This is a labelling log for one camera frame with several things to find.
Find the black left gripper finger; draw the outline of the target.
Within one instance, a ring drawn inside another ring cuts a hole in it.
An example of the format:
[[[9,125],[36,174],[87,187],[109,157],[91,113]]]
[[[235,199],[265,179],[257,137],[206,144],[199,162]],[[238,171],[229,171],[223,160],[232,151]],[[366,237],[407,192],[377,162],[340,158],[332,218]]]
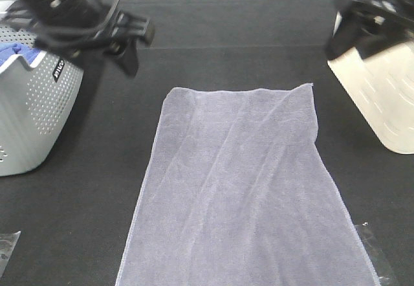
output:
[[[119,43],[114,53],[114,63],[130,78],[134,78],[138,72],[138,49],[135,39]]]

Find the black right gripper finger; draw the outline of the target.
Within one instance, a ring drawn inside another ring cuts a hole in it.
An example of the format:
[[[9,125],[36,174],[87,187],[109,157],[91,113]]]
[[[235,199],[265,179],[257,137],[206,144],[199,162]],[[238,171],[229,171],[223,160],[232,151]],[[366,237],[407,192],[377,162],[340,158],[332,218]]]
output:
[[[365,60],[412,39],[410,30],[390,20],[378,24],[351,17],[343,19],[336,32],[328,39],[325,55],[332,61],[355,48]]]

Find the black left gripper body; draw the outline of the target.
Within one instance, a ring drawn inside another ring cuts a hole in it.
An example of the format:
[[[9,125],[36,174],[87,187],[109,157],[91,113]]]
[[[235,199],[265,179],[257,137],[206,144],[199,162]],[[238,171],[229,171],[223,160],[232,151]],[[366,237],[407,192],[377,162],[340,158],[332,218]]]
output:
[[[138,41],[150,46],[154,37],[155,25],[150,18],[117,10],[108,24],[82,42],[82,55],[119,56],[129,44],[135,47]]]

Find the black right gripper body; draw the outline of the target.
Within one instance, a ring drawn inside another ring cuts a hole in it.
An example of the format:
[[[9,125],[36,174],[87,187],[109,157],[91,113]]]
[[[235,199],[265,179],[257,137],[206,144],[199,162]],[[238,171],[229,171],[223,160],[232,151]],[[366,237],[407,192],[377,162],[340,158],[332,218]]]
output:
[[[413,0],[334,0],[333,40],[413,39]]]

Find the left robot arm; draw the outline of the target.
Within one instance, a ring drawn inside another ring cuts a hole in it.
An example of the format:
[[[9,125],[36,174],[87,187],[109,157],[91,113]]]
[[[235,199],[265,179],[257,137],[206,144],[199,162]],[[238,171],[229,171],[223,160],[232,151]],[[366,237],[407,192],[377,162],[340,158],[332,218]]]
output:
[[[120,9],[119,3],[16,0],[1,22],[33,33],[36,48],[61,56],[79,68],[86,68],[93,58],[108,58],[133,78],[139,68],[138,44],[152,44],[155,26],[148,17]]]

